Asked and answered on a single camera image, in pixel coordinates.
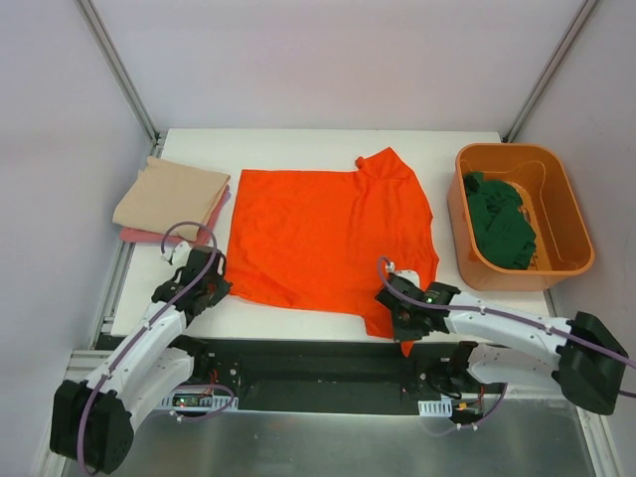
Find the orange t-shirt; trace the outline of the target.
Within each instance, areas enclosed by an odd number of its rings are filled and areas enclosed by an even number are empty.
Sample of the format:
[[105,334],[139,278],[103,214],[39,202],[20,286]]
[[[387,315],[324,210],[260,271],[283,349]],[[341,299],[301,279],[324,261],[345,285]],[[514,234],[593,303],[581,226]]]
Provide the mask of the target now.
[[436,277],[433,214],[415,173],[392,148],[336,171],[244,170],[227,251],[233,295],[258,304],[357,315],[390,339],[375,296],[380,257]]

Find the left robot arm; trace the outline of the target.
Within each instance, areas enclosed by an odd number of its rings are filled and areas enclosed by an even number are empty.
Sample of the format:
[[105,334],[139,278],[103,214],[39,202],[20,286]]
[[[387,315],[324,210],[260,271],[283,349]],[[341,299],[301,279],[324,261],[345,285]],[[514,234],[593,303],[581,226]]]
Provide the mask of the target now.
[[210,347],[186,330],[229,294],[225,269],[216,247],[191,248],[117,348],[86,377],[60,384],[53,402],[52,452],[110,474],[127,456],[140,424],[169,392],[210,380]]

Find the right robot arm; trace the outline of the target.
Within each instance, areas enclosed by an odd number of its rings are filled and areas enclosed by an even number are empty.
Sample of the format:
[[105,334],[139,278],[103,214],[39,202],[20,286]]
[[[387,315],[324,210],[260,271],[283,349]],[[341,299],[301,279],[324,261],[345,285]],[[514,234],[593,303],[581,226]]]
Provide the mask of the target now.
[[460,335],[451,357],[425,371],[437,393],[460,398],[477,386],[521,385],[560,393],[600,415],[623,396],[627,351],[596,316],[545,317],[493,304],[457,287],[432,282],[421,289],[408,274],[379,273],[376,299],[391,314],[397,342],[432,333]]

